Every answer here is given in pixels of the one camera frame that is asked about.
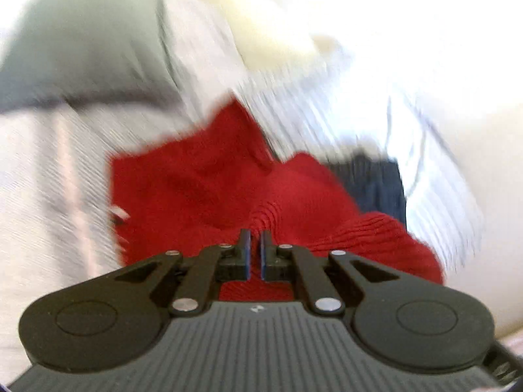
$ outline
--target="clothing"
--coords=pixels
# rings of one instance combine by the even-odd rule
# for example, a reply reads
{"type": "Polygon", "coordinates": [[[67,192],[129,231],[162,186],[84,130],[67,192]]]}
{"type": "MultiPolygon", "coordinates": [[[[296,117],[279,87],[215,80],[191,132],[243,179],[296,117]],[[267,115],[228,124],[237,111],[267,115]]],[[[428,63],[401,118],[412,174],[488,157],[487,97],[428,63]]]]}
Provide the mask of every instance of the clothing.
{"type": "Polygon", "coordinates": [[[112,161],[112,204],[128,214],[115,226],[125,264],[177,249],[197,255],[252,232],[251,280],[223,285],[233,301],[292,299],[287,284],[260,280],[257,241],[293,243],[317,256],[344,249],[442,283],[432,252],[381,213],[361,214],[335,176],[314,158],[274,160],[263,134],[236,100],[204,130],[141,155],[112,161]]]}
{"type": "Polygon", "coordinates": [[[359,153],[346,163],[326,165],[363,212],[383,212],[407,228],[407,201],[397,162],[373,161],[359,153]]]}

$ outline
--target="gray-green cushion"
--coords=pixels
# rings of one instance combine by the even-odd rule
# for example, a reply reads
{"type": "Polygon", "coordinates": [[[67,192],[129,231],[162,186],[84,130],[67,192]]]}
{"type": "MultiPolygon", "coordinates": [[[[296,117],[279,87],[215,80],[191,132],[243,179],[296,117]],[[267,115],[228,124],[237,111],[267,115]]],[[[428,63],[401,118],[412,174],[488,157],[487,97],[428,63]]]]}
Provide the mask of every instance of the gray-green cushion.
{"type": "Polygon", "coordinates": [[[162,0],[37,0],[0,69],[0,112],[177,96],[162,0]]]}

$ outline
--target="red sweater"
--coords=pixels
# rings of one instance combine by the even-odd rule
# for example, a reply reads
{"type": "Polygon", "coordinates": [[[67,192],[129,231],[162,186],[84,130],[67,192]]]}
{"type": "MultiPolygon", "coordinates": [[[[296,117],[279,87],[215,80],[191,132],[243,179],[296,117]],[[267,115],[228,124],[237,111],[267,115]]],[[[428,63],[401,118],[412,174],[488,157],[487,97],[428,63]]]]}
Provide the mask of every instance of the red sweater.
{"type": "Polygon", "coordinates": [[[442,283],[432,252],[381,213],[360,214],[329,170],[307,154],[281,163],[237,101],[211,124],[179,141],[112,161],[112,204],[129,218],[116,227],[125,264],[170,249],[185,256],[205,246],[234,243],[241,228],[254,237],[251,280],[223,285],[234,301],[289,300],[288,285],[260,280],[257,240],[270,230],[275,243],[315,255],[343,249],[442,283]]]}

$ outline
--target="pink stripe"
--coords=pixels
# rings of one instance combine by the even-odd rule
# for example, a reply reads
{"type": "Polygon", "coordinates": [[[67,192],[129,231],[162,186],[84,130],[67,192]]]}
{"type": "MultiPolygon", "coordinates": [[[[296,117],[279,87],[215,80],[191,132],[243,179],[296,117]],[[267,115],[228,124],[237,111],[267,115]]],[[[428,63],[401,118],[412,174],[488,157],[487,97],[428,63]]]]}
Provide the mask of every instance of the pink stripe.
{"type": "Polygon", "coordinates": [[[54,124],[58,139],[58,166],[63,179],[64,198],[67,213],[71,215],[76,230],[79,251],[85,263],[87,275],[92,278],[101,275],[100,267],[96,262],[93,243],[89,234],[87,216],[82,211],[80,190],[75,175],[74,159],[71,154],[69,128],[63,113],[54,116],[54,124]]]}

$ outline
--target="navy blue garment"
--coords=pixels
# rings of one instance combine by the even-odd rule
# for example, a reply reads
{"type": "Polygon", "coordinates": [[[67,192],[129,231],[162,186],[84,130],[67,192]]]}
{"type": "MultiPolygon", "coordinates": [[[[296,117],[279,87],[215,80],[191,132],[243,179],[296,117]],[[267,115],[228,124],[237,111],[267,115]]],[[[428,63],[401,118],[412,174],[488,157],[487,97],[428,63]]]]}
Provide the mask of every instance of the navy blue garment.
{"type": "Polygon", "coordinates": [[[381,212],[407,227],[407,201],[397,162],[373,161],[358,153],[351,161],[325,166],[338,177],[363,213],[381,212]]]}

